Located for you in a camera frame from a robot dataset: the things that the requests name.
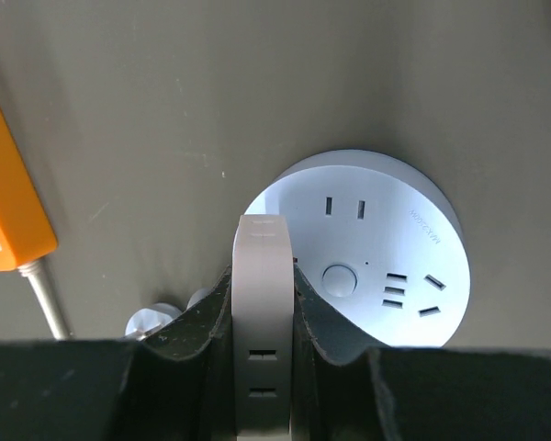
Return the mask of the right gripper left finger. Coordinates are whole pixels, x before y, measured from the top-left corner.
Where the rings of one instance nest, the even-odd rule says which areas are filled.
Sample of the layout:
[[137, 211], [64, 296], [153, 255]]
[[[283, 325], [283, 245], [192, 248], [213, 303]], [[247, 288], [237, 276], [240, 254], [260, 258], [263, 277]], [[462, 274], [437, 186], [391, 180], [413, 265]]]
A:
[[137, 341], [0, 342], [0, 440], [231, 440], [231, 272]]

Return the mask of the white usb charger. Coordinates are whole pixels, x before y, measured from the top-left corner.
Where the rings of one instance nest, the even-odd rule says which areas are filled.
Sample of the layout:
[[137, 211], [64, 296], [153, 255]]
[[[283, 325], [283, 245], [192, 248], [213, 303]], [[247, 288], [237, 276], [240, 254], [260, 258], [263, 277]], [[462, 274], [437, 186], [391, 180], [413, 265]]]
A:
[[294, 292], [285, 218], [241, 216], [231, 272], [235, 424], [240, 436], [289, 430]]

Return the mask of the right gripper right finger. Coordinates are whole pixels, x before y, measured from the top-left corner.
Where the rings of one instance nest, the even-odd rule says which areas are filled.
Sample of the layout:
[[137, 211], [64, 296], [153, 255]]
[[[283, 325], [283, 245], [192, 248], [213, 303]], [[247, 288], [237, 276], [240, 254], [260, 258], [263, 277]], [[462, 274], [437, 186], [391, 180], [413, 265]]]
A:
[[551, 351], [391, 348], [294, 276], [294, 439], [551, 440]]

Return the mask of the blue round power socket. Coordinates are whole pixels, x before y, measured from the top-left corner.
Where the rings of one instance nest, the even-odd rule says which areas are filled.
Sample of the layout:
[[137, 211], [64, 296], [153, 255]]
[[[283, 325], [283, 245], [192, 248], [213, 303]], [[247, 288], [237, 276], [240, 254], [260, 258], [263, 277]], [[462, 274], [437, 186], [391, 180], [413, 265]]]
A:
[[364, 150], [304, 159], [248, 206], [279, 215], [314, 290], [389, 346], [440, 347], [467, 310], [470, 268], [458, 218], [414, 167]]

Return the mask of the orange power strip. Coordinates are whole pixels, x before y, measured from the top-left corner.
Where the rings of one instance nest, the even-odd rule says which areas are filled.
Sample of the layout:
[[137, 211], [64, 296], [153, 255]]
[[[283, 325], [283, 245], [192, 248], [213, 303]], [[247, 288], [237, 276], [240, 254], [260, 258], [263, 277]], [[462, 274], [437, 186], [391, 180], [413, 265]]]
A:
[[57, 238], [0, 108], [0, 272], [41, 259]]

